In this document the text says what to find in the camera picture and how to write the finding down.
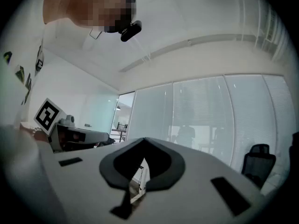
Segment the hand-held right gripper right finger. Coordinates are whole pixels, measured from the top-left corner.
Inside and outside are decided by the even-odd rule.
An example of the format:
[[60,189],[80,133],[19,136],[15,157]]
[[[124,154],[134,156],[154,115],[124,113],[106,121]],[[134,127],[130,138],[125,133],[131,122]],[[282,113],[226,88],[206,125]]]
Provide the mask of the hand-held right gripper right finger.
[[[245,176],[202,151],[159,140],[185,160],[185,172],[170,189],[145,195],[134,211],[136,224],[244,224],[261,208],[264,196]],[[234,216],[211,180],[224,177],[250,204]]]

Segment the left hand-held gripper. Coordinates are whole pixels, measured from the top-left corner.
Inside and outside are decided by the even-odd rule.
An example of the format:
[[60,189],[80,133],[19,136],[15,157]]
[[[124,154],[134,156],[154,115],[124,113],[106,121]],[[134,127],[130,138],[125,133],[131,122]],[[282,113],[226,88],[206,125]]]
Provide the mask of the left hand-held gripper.
[[46,133],[54,152],[83,150],[85,146],[108,141],[108,133],[76,129],[74,117],[67,115],[50,99],[46,99],[34,117]]

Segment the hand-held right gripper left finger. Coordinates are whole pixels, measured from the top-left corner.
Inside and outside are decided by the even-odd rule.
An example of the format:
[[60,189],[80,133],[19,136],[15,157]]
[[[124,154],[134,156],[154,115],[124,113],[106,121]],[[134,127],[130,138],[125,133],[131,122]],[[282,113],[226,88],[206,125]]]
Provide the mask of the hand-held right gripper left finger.
[[134,209],[129,200],[132,175],[126,164],[137,159],[114,160],[142,139],[80,151],[54,153],[48,143],[39,142],[41,159],[49,181],[71,224],[143,224],[145,202]]

